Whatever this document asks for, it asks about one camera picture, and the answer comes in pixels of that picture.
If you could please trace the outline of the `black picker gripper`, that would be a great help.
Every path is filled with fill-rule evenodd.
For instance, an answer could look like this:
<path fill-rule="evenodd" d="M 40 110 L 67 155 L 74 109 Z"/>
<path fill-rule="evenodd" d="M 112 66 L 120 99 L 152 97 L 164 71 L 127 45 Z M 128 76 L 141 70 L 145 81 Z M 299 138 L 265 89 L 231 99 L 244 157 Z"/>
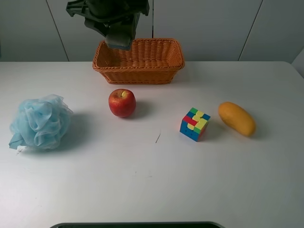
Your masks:
<path fill-rule="evenodd" d="M 85 26 L 104 38 L 109 30 L 109 21 L 133 15 L 130 36 L 135 39 L 140 13 L 147 16 L 149 10 L 147 0 L 74 0 L 66 5 L 66 11 L 71 17 L 74 15 L 84 17 Z"/>

